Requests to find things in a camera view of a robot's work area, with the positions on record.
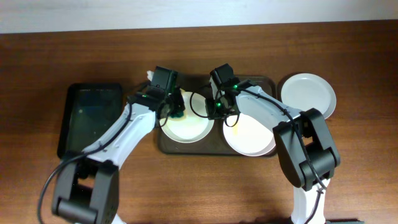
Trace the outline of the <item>pale blue plate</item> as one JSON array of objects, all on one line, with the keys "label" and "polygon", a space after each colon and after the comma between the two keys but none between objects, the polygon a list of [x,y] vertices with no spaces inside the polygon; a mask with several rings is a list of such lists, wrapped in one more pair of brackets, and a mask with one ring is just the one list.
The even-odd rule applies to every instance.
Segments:
[{"label": "pale blue plate", "polygon": [[312,73],[298,73],[279,85],[279,98],[285,105],[307,111],[317,109],[325,119],[336,108],[336,94],[322,77]]}]

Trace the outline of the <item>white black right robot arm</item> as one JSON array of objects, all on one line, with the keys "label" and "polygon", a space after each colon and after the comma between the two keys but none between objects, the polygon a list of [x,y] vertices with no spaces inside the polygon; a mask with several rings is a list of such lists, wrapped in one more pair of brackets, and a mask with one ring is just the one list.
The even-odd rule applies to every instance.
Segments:
[{"label": "white black right robot arm", "polygon": [[294,187],[290,222],[326,223],[325,194],[341,160],[321,112],[283,104],[254,81],[241,81],[227,63],[210,76],[209,119],[246,114],[272,130],[280,167]]}]

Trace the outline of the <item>green yellow sponge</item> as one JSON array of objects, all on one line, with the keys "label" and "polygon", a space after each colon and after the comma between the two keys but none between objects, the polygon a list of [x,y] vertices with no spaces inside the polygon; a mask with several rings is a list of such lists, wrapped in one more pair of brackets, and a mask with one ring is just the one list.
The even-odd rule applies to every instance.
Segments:
[{"label": "green yellow sponge", "polygon": [[170,115],[169,115],[169,118],[171,120],[181,120],[181,119],[184,119],[185,117],[186,117],[185,111],[177,111],[177,112],[170,113]]}]

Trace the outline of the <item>pink plate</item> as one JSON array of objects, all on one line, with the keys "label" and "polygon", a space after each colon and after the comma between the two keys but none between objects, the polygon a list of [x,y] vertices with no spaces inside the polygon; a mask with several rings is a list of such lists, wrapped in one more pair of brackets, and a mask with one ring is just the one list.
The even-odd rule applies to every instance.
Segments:
[{"label": "pink plate", "polygon": [[223,135],[232,149],[245,156],[265,156],[275,148],[273,133],[246,114],[228,117]]}]

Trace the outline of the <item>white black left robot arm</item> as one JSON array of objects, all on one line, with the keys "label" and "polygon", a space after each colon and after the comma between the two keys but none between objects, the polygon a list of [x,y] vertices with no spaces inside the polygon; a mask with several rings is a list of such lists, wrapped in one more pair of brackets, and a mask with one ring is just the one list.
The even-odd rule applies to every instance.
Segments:
[{"label": "white black left robot arm", "polygon": [[70,223],[122,223],[118,215],[119,171],[160,120],[183,113],[177,77],[175,70],[156,67],[149,84],[127,98],[116,122],[53,171],[57,179],[51,206],[54,215]]}]

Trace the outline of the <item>cream yellow plate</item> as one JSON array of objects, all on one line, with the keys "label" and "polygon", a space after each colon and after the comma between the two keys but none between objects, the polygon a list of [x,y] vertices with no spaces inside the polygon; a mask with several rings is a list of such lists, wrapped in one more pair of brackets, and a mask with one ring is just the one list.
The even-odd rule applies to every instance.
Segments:
[{"label": "cream yellow plate", "polygon": [[202,116],[205,116],[205,97],[194,94],[190,100],[192,93],[183,91],[183,101],[185,110],[180,118],[169,118],[161,130],[173,141],[179,143],[193,143],[203,139],[213,128],[214,121],[208,118],[197,116],[193,110]]}]

